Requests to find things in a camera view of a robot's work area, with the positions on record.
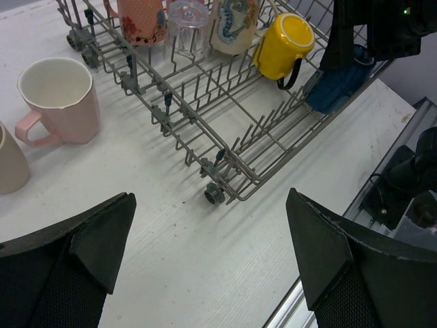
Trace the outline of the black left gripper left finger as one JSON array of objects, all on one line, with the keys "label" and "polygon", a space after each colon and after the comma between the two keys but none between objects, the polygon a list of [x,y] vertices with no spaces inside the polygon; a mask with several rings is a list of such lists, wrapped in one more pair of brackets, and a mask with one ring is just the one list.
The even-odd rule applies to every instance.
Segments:
[{"label": "black left gripper left finger", "polygon": [[113,294],[137,207],[120,193],[1,243],[2,327],[97,327]]}]

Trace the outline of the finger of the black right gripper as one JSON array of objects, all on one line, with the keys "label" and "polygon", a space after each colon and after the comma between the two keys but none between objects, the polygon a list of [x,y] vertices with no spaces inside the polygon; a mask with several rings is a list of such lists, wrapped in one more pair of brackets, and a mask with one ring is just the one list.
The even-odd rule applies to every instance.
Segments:
[{"label": "finger of the black right gripper", "polygon": [[365,25],[367,1],[335,0],[328,45],[320,70],[345,68],[354,61],[354,27]]}]

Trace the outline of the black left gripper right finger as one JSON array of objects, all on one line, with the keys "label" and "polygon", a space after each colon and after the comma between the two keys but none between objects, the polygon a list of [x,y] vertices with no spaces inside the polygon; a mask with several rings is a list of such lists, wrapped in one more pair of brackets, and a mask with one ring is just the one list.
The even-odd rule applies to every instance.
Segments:
[{"label": "black left gripper right finger", "polygon": [[436,252],[350,221],[295,188],[287,219],[319,327],[435,327]]}]

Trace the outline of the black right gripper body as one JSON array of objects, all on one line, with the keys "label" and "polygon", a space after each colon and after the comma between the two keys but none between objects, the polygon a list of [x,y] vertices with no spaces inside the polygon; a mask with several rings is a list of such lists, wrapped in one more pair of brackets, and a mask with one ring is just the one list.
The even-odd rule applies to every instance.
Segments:
[{"label": "black right gripper body", "polygon": [[421,52],[421,1],[356,1],[354,17],[367,26],[367,48],[377,62]]}]

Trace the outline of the blue mug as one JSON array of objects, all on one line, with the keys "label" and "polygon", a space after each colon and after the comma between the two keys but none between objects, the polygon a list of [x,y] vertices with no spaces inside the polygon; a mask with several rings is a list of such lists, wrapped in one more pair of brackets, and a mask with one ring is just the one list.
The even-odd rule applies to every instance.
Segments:
[{"label": "blue mug", "polygon": [[305,83],[305,102],[313,111],[330,114],[340,109],[366,82],[376,61],[360,44],[354,44],[351,66],[334,70],[317,70]]}]

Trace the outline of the yellow mug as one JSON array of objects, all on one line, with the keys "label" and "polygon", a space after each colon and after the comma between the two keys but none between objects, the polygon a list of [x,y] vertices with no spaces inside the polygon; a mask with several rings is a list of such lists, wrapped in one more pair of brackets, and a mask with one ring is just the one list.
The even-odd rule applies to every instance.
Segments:
[{"label": "yellow mug", "polygon": [[314,46],[315,34],[310,24],[297,14],[282,13],[255,47],[253,63],[280,90],[290,90]]}]

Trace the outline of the beige plastic cup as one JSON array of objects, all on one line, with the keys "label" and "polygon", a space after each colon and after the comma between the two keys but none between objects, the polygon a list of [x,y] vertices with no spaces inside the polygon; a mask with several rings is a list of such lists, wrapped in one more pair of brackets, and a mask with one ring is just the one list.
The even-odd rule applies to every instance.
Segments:
[{"label": "beige plastic cup", "polygon": [[1,122],[1,195],[24,187],[31,175],[29,164],[20,146]]}]

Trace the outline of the pink faceted mug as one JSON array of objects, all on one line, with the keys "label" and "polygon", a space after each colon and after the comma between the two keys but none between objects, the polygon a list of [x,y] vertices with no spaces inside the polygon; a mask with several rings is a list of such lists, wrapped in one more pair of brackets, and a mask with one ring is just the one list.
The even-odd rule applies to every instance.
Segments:
[{"label": "pink faceted mug", "polygon": [[21,72],[17,88],[30,112],[14,132],[28,146],[86,144],[98,132],[96,87],[84,64],[66,57],[41,59]]}]

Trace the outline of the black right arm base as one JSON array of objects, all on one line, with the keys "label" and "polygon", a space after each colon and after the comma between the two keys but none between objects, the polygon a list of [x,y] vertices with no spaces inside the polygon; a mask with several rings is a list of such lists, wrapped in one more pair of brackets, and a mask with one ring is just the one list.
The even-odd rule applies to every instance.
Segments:
[{"label": "black right arm base", "polygon": [[398,147],[382,172],[369,180],[372,187],[363,208],[378,223],[395,229],[413,198],[436,191],[436,128],[419,135],[415,151]]}]

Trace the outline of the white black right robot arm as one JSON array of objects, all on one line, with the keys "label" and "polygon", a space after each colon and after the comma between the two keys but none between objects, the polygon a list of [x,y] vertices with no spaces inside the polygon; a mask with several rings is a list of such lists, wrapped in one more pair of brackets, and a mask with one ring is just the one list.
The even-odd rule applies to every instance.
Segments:
[{"label": "white black right robot arm", "polygon": [[418,55],[421,38],[436,32],[436,2],[335,1],[321,70],[352,64],[358,25],[367,27],[367,49],[377,62]]}]

